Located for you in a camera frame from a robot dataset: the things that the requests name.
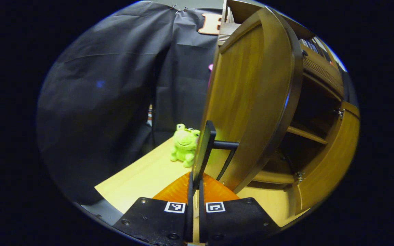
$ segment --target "wooden shelf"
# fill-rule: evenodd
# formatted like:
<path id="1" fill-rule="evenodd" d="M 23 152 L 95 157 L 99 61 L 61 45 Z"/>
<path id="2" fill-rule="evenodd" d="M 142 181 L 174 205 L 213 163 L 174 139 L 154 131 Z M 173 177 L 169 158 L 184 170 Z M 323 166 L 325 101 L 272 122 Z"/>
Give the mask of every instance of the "wooden shelf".
<path id="1" fill-rule="evenodd" d="M 302 131 L 300 129 L 294 128 L 292 126 L 288 127 L 287 132 L 295 134 L 295 135 L 299 135 L 299 136 L 302 136 L 302 137 L 305 137 L 305 138 L 308 138 L 308 139 L 311 139 L 311 140 L 316 141 L 318 143 L 321 143 L 323 145 L 327 145 L 328 144 L 328 142 L 326 140 L 322 139 L 321 137 L 318 137 L 318 136 L 316 136 L 314 134 L 311 134 L 309 132 L 305 132 L 305 131 Z"/>
<path id="2" fill-rule="evenodd" d="M 268 171 L 260 171 L 253 181 L 274 183 L 274 184 L 292 184 L 294 183 L 294 177 L 290 174 L 285 173 L 273 173 Z"/>

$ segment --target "plush toy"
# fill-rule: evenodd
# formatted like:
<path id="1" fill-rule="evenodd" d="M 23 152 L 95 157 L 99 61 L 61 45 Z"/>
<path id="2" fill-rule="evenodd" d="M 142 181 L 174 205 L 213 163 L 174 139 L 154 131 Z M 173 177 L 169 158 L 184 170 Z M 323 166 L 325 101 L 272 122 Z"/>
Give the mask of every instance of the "plush toy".
<path id="1" fill-rule="evenodd" d="M 175 162 L 180 160 L 184 167 L 193 165 L 195 152 L 197 149 L 199 130 L 185 128 L 184 124 L 178 124 L 173 135 L 174 146 L 171 148 L 170 160 Z"/>

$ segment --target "wooden cabinet door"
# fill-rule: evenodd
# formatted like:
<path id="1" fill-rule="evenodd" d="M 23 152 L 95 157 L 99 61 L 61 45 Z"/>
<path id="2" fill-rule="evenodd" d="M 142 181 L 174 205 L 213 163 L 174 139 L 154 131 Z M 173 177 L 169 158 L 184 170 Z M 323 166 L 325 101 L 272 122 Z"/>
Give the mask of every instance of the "wooden cabinet door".
<path id="1" fill-rule="evenodd" d="M 296 214 L 314 206 L 329 195 L 343 178 L 354 157 L 359 134 L 359 110 L 342 101 L 342 120 L 337 120 L 324 150 L 302 170 L 302 182 L 293 185 Z"/>
<path id="2" fill-rule="evenodd" d="M 282 140 L 296 110 L 302 71 L 294 31 L 269 8 L 252 14 L 217 49 L 200 130 L 211 120 L 216 140 L 239 142 L 220 179 L 235 193 L 261 171 Z M 204 154 L 199 147 L 195 159 Z M 212 150 L 205 173 L 217 178 L 228 154 Z M 195 175 L 198 169 L 194 166 Z"/>

